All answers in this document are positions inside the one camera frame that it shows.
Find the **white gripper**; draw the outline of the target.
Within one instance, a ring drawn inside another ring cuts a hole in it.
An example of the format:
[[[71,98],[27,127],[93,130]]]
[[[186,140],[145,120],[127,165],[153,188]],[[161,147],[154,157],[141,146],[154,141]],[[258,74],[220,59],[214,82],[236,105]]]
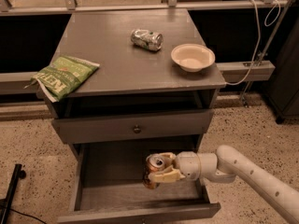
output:
[[[183,151],[177,154],[158,153],[154,154],[152,164],[155,167],[168,167],[175,160],[175,168],[162,172],[149,174],[149,180],[154,183],[174,183],[179,180],[195,181],[200,175],[200,161],[196,153]]]

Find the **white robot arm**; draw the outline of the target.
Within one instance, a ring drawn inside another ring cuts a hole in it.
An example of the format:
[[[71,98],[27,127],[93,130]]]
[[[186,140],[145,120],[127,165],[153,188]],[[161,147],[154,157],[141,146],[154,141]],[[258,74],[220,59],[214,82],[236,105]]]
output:
[[[143,183],[156,189],[161,183],[195,181],[231,183],[239,176],[290,224],[299,224],[299,192],[267,173],[233,147],[221,145],[215,153],[183,151],[155,153],[146,158]]]

